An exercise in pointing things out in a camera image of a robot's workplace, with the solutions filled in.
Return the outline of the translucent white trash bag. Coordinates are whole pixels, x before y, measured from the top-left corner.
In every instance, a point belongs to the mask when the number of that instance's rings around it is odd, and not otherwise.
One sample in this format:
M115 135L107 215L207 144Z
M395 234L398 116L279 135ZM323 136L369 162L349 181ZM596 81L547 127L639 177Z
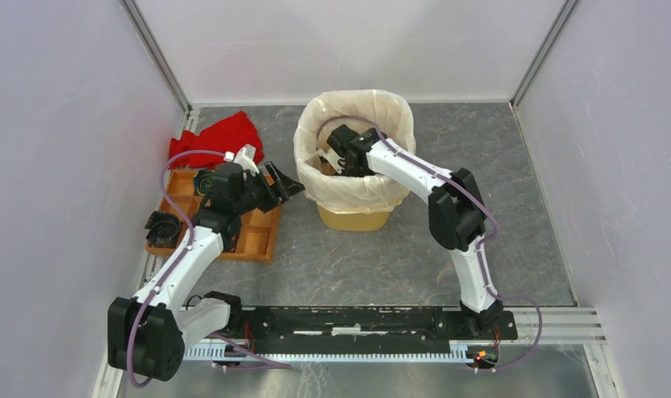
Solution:
M410 192L389 177L329 176L322 171L320 149L341 124L358 132L375 122L410 153L416 152L414 119L406 100L385 90L336 90L310 100L294 132L294 161L305 196L337 214L391 212Z

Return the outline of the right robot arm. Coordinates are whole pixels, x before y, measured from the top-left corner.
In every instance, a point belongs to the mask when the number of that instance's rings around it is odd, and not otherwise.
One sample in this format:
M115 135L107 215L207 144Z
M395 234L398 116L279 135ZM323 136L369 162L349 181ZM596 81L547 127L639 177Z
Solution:
M474 175L437 167L407 152L377 128L363 133L338 126L323 157L345 177L382 175L417 195L428 211L429 231L449 251L460 283L463 329L473 338L495 329L503 303L491 280L485 254L484 206Z

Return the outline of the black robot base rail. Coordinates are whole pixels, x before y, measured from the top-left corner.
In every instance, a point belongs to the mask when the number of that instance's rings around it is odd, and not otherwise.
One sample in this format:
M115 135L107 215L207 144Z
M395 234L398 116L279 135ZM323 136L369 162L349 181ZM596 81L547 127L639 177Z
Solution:
M513 313L479 321L459 308L244 307L222 334L247 338L257 354L443 354L452 342L484 345L518 338Z

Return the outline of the yellow plastic trash bin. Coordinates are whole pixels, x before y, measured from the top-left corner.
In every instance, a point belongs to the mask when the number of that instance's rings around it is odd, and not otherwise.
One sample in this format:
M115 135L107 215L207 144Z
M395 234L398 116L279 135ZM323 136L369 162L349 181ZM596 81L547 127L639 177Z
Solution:
M321 221L331 229L348 232L371 232L381 229L388 221L390 212L339 214L317 206Z

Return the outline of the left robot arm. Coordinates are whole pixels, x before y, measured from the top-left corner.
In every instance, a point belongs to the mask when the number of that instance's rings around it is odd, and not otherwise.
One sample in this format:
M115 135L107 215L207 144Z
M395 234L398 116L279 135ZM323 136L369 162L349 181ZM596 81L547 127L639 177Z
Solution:
M187 349L213 332L235 337L244 327L241 301L209 293L187 311L182 305L207 266L236 245L241 218L275 209L304 191L273 163L265 170L247 161L223 163L212 180L178 249L131 298L116 298L108 309L108 357L113 368L148 379L170 380Z

